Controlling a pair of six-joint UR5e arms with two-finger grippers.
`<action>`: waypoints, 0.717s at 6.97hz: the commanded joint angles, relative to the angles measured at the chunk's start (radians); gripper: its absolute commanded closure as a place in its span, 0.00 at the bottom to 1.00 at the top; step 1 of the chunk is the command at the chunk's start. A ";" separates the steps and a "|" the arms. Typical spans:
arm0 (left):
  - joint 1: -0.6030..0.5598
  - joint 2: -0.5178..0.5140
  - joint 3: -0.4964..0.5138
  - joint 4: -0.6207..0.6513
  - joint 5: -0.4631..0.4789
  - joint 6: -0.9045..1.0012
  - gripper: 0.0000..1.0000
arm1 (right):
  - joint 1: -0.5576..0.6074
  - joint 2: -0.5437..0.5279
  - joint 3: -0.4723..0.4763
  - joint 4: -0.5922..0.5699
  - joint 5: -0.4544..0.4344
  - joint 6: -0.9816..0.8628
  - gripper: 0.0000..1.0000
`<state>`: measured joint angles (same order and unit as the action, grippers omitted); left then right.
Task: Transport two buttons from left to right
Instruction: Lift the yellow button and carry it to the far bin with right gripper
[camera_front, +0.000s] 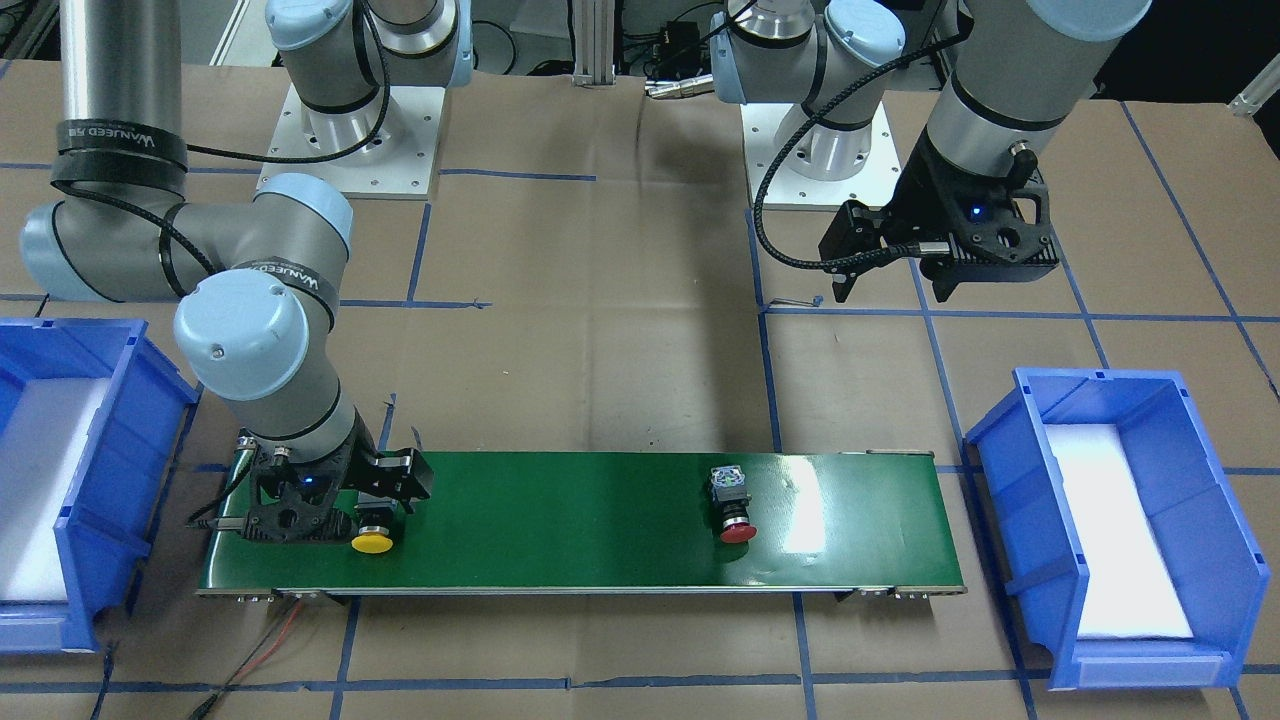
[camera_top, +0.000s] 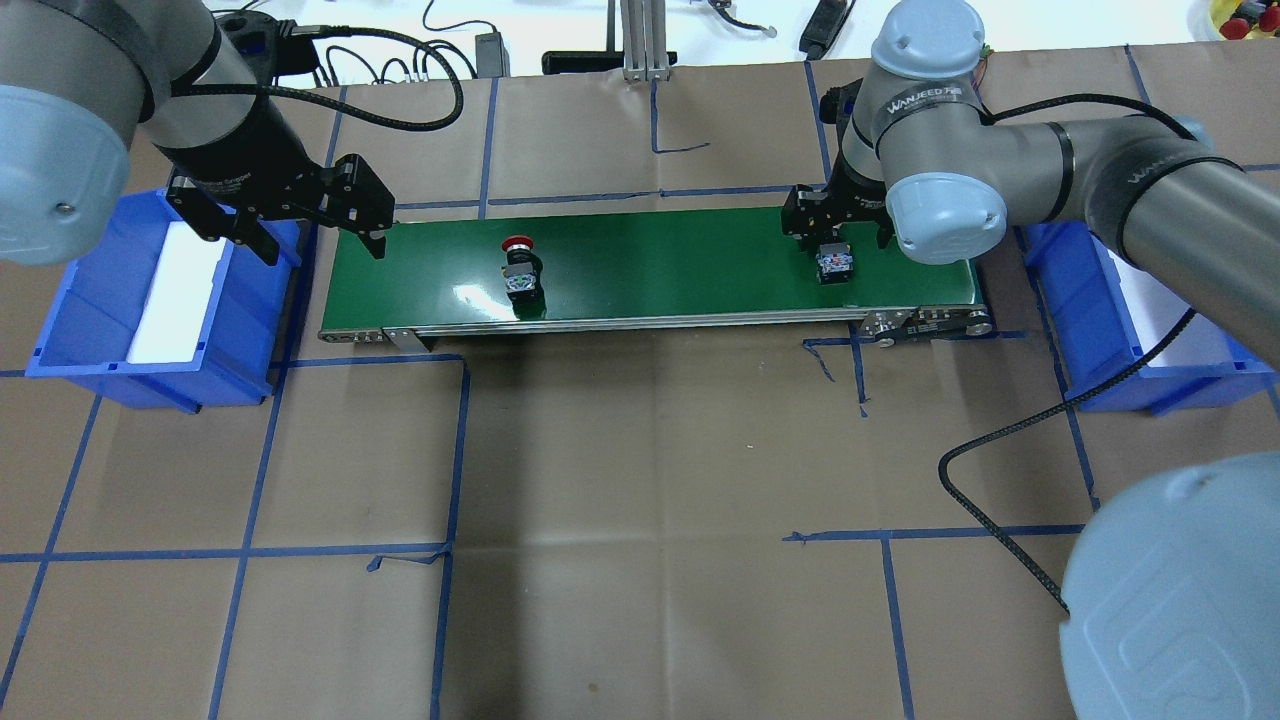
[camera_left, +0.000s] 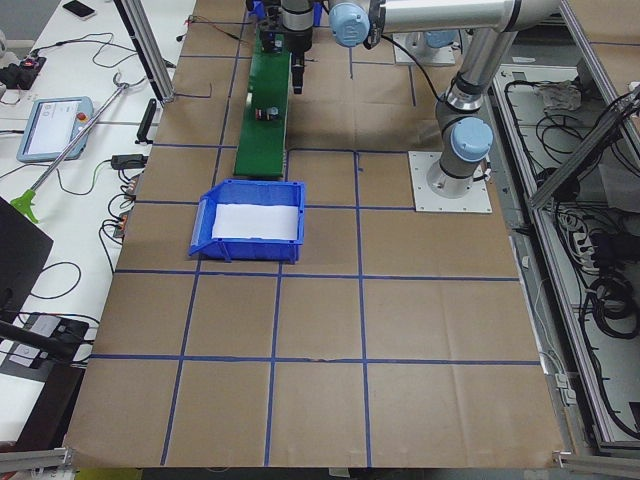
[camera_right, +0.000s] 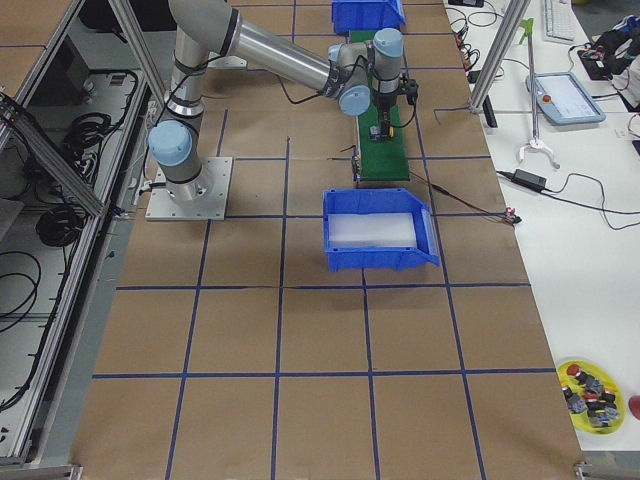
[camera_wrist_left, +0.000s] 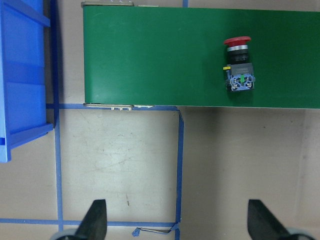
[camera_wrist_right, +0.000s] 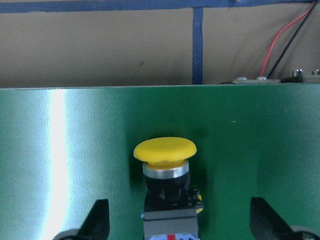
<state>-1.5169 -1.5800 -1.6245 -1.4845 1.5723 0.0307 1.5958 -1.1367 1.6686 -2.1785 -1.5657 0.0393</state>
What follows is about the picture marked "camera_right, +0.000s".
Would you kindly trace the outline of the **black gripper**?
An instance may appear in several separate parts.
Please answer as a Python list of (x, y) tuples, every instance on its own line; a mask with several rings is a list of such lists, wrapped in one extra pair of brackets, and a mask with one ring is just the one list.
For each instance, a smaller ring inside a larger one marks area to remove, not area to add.
[(374, 105), (378, 111), (379, 120), (379, 138), (384, 141), (390, 135), (390, 110), (397, 103), (398, 93), (396, 90), (391, 92), (374, 91)]

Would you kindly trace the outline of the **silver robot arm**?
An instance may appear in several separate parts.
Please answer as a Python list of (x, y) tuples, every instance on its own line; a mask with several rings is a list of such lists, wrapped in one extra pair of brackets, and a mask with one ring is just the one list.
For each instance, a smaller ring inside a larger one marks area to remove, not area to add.
[(229, 55), (332, 99), (357, 118), (355, 181), (408, 180), (396, 104), (401, 96), (413, 102), (416, 84), (401, 72), (399, 30), (353, 32), (349, 42), (319, 56), (247, 21), (225, 1), (172, 1), (169, 9), (177, 24), (172, 83), (148, 147), (178, 218), (224, 215), (231, 161), (199, 156), (197, 137), (204, 112), (200, 78), (212, 62)]

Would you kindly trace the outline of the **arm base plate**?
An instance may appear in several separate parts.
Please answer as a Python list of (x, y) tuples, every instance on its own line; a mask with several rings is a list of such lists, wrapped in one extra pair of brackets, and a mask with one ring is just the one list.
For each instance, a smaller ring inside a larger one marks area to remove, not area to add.
[(201, 157), (200, 175), (190, 183), (166, 180), (158, 168), (146, 209), (149, 221), (224, 220), (231, 180), (232, 157)]
[(244, 70), (248, 67), (248, 62), (237, 56), (219, 56), (215, 52), (211, 52), (207, 61), (207, 67), (223, 70)]

